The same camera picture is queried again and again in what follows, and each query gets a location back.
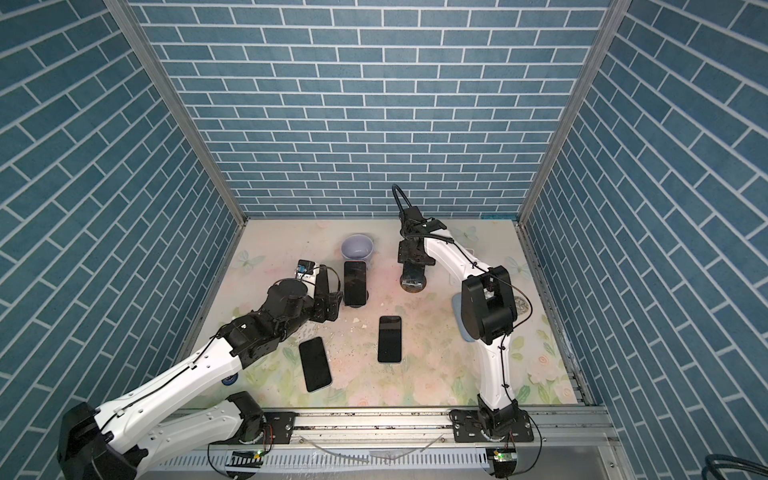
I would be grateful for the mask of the black phone front stand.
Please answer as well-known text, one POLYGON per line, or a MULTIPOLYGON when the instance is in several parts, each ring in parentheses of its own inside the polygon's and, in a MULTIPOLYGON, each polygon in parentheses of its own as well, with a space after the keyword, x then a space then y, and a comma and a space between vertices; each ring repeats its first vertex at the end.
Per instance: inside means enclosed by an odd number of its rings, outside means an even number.
POLYGON ((332 383, 331 370, 321 337, 302 342, 299 345, 299 354, 308 392, 317 391, 332 383))

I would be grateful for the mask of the green-edged black phone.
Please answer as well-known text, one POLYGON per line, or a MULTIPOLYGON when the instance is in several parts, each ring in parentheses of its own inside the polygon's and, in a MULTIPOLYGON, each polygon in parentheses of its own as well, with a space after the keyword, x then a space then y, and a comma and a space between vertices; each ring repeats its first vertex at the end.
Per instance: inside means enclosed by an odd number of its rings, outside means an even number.
POLYGON ((378 330, 379 363, 400 363, 402 361, 402 318, 381 316, 378 330))

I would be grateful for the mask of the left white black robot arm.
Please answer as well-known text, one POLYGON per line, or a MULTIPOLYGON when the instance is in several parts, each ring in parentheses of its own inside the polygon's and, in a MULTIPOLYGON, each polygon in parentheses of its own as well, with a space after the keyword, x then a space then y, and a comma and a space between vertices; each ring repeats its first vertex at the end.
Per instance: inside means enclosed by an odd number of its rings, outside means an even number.
POLYGON ((221 326, 186 359, 134 390, 92 407, 81 402, 62 417, 57 461, 67 479, 136 479, 154 466, 202 446, 234 441, 266 451, 275 434, 246 391, 176 417, 206 389, 238 374, 307 322, 334 321, 343 297, 330 289, 334 270, 298 262, 291 278, 273 283, 262 306, 221 326))

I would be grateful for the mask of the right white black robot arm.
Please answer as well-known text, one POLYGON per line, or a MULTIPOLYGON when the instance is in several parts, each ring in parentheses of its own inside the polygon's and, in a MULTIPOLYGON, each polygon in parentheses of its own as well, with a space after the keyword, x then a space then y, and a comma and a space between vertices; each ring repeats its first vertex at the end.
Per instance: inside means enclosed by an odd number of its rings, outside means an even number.
POLYGON ((426 268, 437 264, 460 281, 460 325, 478 347, 481 429, 491 439, 508 436, 523 418, 511 387, 509 350, 518 311, 509 272, 467 252, 441 221, 424 217, 416 206, 400 208, 399 219, 401 288, 410 293, 422 291, 426 268))

